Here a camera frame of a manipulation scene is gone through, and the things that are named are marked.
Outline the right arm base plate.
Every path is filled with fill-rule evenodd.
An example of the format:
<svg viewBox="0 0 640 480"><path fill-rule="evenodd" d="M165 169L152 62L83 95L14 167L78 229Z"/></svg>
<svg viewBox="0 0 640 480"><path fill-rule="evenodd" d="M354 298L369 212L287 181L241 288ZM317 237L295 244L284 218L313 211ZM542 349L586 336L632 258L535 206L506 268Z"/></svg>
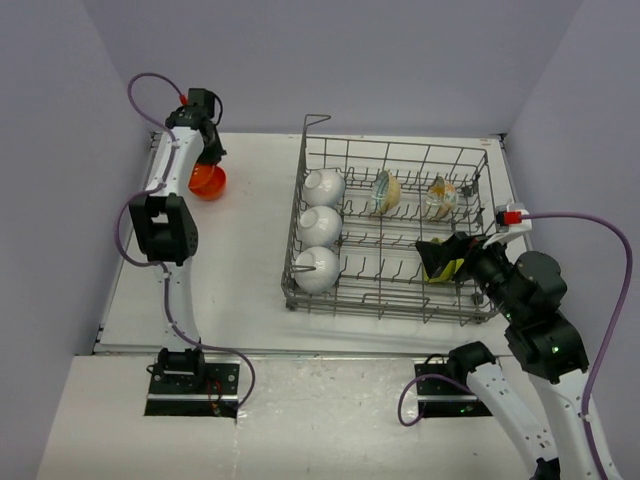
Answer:
<svg viewBox="0 0 640 480"><path fill-rule="evenodd" d="M415 376L438 374L448 376L448 358L431 354L424 361L414 364ZM474 395L441 379L429 378L416 385L419 414L429 418L491 417L489 409Z"/></svg>

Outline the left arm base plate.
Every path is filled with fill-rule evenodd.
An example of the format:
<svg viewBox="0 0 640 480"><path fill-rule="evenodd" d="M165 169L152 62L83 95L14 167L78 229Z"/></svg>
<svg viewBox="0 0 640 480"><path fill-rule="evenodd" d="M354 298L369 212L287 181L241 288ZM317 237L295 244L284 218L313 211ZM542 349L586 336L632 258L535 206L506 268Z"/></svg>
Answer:
<svg viewBox="0 0 640 480"><path fill-rule="evenodd" d="M198 374L165 374L159 365L147 370L146 417L237 418L239 363L207 362Z"/></svg>

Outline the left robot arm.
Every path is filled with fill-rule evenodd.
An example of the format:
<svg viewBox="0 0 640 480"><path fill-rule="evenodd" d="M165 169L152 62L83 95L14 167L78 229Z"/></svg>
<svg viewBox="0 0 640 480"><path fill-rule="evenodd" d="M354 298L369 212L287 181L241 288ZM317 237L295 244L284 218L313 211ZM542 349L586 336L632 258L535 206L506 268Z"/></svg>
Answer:
<svg viewBox="0 0 640 480"><path fill-rule="evenodd" d="M189 89L165 120L168 139L149 191L128 203L139 249L159 275L168 322L151 367L149 392L155 395L196 394L207 384L191 289L199 233L186 195L211 199L224 189L225 182L216 179L217 165L226 154L217 131L221 116L214 92Z"/></svg>

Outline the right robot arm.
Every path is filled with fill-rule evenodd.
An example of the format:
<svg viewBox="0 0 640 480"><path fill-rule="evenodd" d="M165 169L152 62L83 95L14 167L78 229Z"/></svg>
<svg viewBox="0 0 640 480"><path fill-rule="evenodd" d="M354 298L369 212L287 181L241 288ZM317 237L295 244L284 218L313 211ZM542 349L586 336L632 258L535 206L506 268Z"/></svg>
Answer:
<svg viewBox="0 0 640 480"><path fill-rule="evenodd" d="M455 275L473 280L508 322L508 347L528 375L545 412L541 424L514 393L495 356L480 341L451 350L444 381L471 392L514 444L533 479L618 479L587 383L590 363L578 330L560 311L567 291L559 264L527 251L510 261L506 246L457 232L443 242L415 244L434 278L454 262Z"/></svg>

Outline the orange bowl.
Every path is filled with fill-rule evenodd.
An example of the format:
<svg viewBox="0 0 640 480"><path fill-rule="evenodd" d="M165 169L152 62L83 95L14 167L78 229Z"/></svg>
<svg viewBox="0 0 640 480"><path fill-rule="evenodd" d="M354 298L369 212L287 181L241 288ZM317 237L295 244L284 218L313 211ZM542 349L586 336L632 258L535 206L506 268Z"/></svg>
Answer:
<svg viewBox="0 0 640 480"><path fill-rule="evenodd" d="M201 189L189 189L197 198L205 201L214 201L223 195L226 188L227 175L221 167L216 167L214 178L209 184Z"/></svg>
<svg viewBox="0 0 640 480"><path fill-rule="evenodd" d="M196 190L205 187L214 178L216 169L215 165L196 163L189 179L189 189Z"/></svg>

